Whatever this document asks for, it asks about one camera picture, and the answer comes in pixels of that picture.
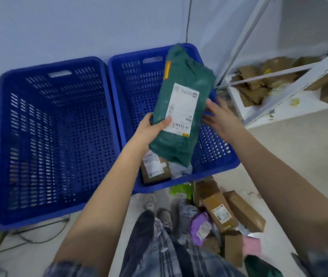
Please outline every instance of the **floor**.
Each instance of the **floor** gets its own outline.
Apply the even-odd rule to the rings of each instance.
[[[328,197],[328,110],[250,131],[271,152]],[[304,276],[291,258],[290,253],[294,251],[291,243],[259,197],[244,167],[240,165],[234,170],[219,173],[214,178],[223,189],[239,192],[266,219],[265,232],[259,234],[263,258],[278,268],[284,276]],[[158,191],[157,198],[158,206],[162,207],[169,207],[172,199],[167,190]],[[109,276],[118,276],[130,232],[142,210],[142,195],[132,196]],[[9,277],[42,276],[77,216],[78,214],[71,214],[71,222],[66,229],[50,242],[28,244],[0,253],[0,267],[8,270]],[[25,236],[34,241],[47,240],[61,228],[62,224],[58,223],[33,230]],[[6,238],[1,249],[19,242],[22,241],[18,237],[10,236]]]

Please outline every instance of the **sneaker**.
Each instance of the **sneaker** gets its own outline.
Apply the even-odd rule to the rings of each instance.
[[[143,199],[143,209],[155,214],[156,197],[154,194],[145,194]]]
[[[170,215],[170,212],[166,209],[161,209],[159,212],[158,212],[158,219],[160,219],[163,223],[163,225],[166,227],[166,228],[169,228],[170,230],[172,230],[173,228],[173,223],[172,223],[172,217]]]

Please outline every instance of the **light green package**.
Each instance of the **light green package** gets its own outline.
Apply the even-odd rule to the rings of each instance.
[[[150,144],[154,153],[189,166],[214,81],[213,71],[189,57],[180,44],[169,50],[152,121],[157,124],[171,116],[172,123]]]

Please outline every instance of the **plaid shirt sleeve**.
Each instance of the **plaid shirt sleeve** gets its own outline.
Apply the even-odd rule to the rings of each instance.
[[[96,269],[92,266],[82,266],[71,261],[60,261],[51,264],[43,277],[98,277]]]
[[[307,277],[328,276],[328,251],[309,253],[308,261],[303,261],[295,254],[292,254],[292,256]]]

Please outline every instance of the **yellow sticker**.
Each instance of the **yellow sticker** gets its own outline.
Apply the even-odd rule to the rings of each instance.
[[[165,63],[164,78],[163,78],[163,80],[166,80],[169,77],[170,65],[171,65],[171,62],[170,61],[167,61]]]

